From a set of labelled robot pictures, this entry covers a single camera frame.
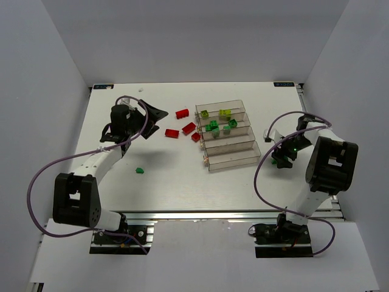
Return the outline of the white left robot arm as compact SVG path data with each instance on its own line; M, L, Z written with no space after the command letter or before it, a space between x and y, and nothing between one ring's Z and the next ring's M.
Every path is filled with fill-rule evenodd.
M98 185L112 166L121 160L132 139L148 139L159 127L157 122L168 112L140 100L137 108L127 104L114 105L110 122L105 125L99 149L71 173L55 178L53 220L56 223L102 229L116 234L125 233L127 223L122 214L102 208Z

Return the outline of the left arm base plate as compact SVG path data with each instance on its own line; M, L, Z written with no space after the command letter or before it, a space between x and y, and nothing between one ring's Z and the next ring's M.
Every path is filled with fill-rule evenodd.
M98 255L142 255L149 252L153 242L153 224L133 224L128 226L127 236L111 236L102 231L94 232L89 248L90 254Z

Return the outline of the green eight-stud lego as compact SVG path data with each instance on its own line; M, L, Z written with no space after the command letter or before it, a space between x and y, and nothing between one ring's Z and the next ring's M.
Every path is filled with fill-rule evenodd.
M205 131L206 132L211 132L215 129L219 128L219 124L217 123L216 120L211 120L206 126L205 126Z

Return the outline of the green tall lego block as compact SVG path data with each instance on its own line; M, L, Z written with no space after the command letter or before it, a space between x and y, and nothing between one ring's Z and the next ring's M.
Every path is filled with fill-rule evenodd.
M237 121L235 119L230 119L229 120L229 127L230 128L236 128L238 125Z

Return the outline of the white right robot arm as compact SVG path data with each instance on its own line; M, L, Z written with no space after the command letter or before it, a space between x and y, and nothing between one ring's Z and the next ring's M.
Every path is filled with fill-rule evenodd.
M270 156L278 169L290 169L298 152L313 146L305 180L307 188L288 206L279 207L275 232L300 234L308 218L327 197L349 189L356 164L358 146L336 136L326 119L298 111L296 131L282 136L271 125L264 141L273 143L261 155L242 103L209 103L196 106L196 120L182 129L194 141L201 141L210 171L220 171L256 163L261 167Z

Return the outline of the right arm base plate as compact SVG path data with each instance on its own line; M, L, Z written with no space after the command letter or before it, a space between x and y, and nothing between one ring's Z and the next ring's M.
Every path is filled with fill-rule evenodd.
M313 257L308 227L301 232L281 230L275 224L258 223L247 231L255 242L258 259L309 258Z

